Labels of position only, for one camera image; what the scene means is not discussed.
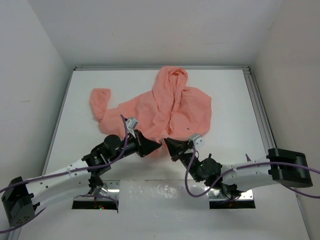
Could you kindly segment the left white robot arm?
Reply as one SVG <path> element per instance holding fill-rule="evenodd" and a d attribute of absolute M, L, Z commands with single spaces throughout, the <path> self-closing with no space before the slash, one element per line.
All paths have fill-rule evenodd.
<path fill-rule="evenodd" d="M 128 133 L 126 139 L 108 135 L 90 154 L 57 171 L 24 180 L 12 179 L 1 190 L 1 201 L 11 228 L 26 224 L 45 208 L 75 196 L 89 195 L 103 187 L 101 175 L 111 169 L 117 159 L 132 154 L 145 157 L 161 147 L 139 131 Z"/>

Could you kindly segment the salmon pink hooded jacket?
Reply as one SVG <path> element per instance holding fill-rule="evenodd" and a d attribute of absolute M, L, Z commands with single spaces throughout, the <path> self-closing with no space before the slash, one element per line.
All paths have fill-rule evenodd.
<path fill-rule="evenodd" d="M 111 90 L 95 88 L 89 103 L 103 134 L 125 137 L 121 117 L 138 120 L 137 129 L 150 140 L 187 140 L 206 134 L 211 128 L 212 98 L 196 87 L 187 86 L 188 73 L 181 67 L 162 67 L 150 91 L 118 107 L 109 108 Z"/>

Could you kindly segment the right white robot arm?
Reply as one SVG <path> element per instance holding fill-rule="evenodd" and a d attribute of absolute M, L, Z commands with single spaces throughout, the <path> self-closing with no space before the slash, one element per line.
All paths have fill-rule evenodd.
<path fill-rule="evenodd" d="M 199 160 L 198 150 L 204 145 L 200 134 L 188 140 L 165 138 L 173 162 L 180 161 L 186 168 L 185 176 L 202 182 L 209 190 L 219 190 L 226 198 L 237 198 L 254 188 L 280 184 L 287 188 L 313 186 L 306 156 L 303 153 L 271 148 L 258 160 L 249 157 L 245 163 L 221 164 L 209 154 Z"/>

